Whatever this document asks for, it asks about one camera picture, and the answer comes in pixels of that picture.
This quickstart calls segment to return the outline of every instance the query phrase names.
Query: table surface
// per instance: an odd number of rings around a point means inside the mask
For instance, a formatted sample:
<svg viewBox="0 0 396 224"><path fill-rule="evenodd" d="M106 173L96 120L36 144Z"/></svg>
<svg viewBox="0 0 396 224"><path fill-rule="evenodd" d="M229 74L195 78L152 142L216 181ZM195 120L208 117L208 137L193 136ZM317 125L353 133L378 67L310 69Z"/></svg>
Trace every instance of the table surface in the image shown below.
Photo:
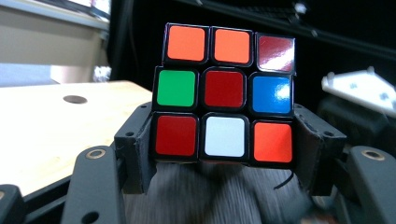
<svg viewBox="0 0 396 224"><path fill-rule="evenodd" d="M67 95L84 97L71 104ZM79 152L109 146L151 92L128 82L0 88L0 185L27 195L73 172Z"/></svg>

